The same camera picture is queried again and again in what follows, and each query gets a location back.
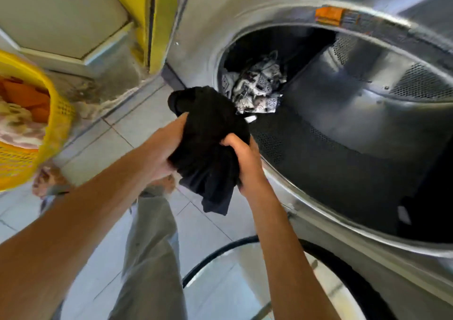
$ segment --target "folded black fabric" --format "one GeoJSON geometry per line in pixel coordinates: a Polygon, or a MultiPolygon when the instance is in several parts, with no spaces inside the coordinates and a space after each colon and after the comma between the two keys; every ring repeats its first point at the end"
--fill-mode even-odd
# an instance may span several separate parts
{"type": "Polygon", "coordinates": [[[208,86],[174,91],[168,107],[176,116],[189,112],[183,139],[169,157],[183,177],[180,184],[203,196],[203,210],[226,215],[234,187],[240,183],[239,162],[231,147],[220,141],[235,133],[250,143],[245,119],[234,104],[208,86]]]}

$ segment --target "left hand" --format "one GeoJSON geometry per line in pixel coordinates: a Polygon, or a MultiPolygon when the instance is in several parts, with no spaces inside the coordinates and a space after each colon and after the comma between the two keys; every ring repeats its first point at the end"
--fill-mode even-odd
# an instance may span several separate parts
{"type": "Polygon", "coordinates": [[[157,153],[158,167],[153,174],[153,180],[165,177],[175,171],[175,168],[168,161],[168,157],[176,150],[183,138],[188,114],[188,112],[185,112],[165,127],[159,128],[143,144],[148,150],[157,153]]]}

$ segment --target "orange sticker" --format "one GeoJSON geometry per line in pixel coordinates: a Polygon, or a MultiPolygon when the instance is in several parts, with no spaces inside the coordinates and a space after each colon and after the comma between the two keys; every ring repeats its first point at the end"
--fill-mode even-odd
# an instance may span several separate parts
{"type": "Polygon", "coordinates": [[[339,26],[343,17],[343,8],[323,7],[315,12],[316,22],[339,26]]]}

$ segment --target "yellow laundry basket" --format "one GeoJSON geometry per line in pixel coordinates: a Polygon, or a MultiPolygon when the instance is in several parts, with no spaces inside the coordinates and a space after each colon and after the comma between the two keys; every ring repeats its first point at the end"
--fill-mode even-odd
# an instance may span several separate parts
{"type": "Polygon", "coordinates": [[[0,76],[22,79],[28,84],[48,89],[50,94],[49,122],[38,150],[0,142],[0,191],[3,191],[25,183],[41,163],[60,151],[67,139],[75,111],[71,104],[58,94],[54,84],[40,69],[2,50],[0,76]]]}

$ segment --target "bare foot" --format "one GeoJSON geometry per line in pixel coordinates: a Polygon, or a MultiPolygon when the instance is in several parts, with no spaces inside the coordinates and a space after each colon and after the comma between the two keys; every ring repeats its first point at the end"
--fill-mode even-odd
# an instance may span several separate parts
{"type": "Polygon", "coordinates": [[[148,186],[162,186],[164,188],[164,194],[170,195],[176,188],[176,181],[173,175],[168,175],[164,178],[151,182],[148,186]]]}
{"type": "Polygon", "coordinates": [[[44,199],[47,195],[47,190],[52,186],[70,186],[68,180],[61,174],[60,168],[54,163],[48,162],[35,177],[32,193],[33,195],[44,199]]]}

